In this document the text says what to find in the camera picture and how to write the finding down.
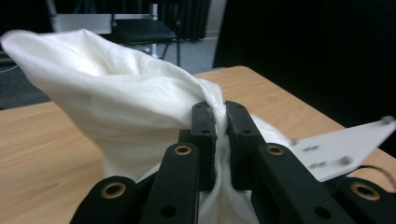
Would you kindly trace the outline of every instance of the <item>wooden table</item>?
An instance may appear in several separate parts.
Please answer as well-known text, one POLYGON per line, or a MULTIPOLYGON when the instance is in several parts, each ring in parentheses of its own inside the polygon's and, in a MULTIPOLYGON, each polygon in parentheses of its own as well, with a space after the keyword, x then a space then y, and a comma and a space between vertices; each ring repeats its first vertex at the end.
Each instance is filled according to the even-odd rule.
MULTIPOLYGON (((288 138, 344 129, 246 67, 196 75, 220 84, 225 100, 277 127, 288 138)), ((101 151, 54 103, 0 112, 0 223, 68 223, 102 177, 101 151)), ((396 174, 396 160, 376 150, 366 161, 396 174)), ((361 170, 387 190, 380 173, 361 170)))

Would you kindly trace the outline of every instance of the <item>chair leg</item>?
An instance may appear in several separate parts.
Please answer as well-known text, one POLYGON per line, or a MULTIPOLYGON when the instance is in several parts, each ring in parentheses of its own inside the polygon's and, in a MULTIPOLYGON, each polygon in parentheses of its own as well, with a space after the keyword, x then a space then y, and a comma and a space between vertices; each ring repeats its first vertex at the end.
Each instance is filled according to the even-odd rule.
POLYGON ((180 39, 177 38, 177 66, 180 67, 180 39))
POLYGON ((166 54, 166 51, 168 51, 168 47, 169 47, 169 44, 166 44, 165 49, 163 50, 163 55, 160 57, 160 59, 163 60, 165 58, 165 54, 166 54))

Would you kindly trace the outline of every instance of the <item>gray carpet floor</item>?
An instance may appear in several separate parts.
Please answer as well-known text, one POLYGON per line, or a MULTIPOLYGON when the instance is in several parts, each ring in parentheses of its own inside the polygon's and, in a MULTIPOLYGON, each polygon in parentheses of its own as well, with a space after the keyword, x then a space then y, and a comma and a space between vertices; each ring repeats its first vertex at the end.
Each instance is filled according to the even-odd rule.
MULTIPOLYGON (((212 63, 216 45, 217 39, 182 42, 180 67, 192 75, 213 70, 212 63)), ((140 46, 136 49, 141 50, 148 47, 140 46)), ((157 53, 161 54, 162 50, 163 45, 159 45, 157 53)), ((172 44, 169 46, 164 60, 176 64, 176 58, 176 44, 172 44)), ((0 65, 0 109, 34 105, 50 100, 44 92, 29 82, 19 67, 11 69, 14 66, 0 65)))

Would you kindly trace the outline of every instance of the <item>black chair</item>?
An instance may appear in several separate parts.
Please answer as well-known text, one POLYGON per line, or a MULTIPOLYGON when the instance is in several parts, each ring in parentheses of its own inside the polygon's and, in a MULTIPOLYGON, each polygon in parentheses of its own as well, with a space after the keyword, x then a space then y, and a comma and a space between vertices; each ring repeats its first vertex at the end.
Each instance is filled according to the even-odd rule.
POLYGON ((165 22, 152 19, 124 19, 120 14, 112 14, 112 41, 124 45, 165 44, 163 59, 171 43, 177 43, 177 66, 180 66, 180 17, 185 6, 185 0, 143 0, 144 3, 157 4, 159 10, 166 10, 165 22))

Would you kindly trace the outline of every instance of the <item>white cloth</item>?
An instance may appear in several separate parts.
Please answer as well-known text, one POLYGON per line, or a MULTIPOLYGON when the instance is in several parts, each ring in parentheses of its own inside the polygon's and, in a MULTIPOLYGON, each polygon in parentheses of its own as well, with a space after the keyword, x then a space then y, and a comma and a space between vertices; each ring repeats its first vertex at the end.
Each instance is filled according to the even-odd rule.
MULTIPOLYGON (((191 127, 191 107, 206 101, 219 136, 218 175, 213 190, 201 193, 199 222, 258 222, 248 193, 231 185, 227 119, 218 85, 86 30, 46 35, 12 31, 1 43, 28 79, 103 150, 106 176, 138 180, 158 169, 178 131, 191 127)), ((267 142, 288 144, 271 125, 254 120, 267 142)))

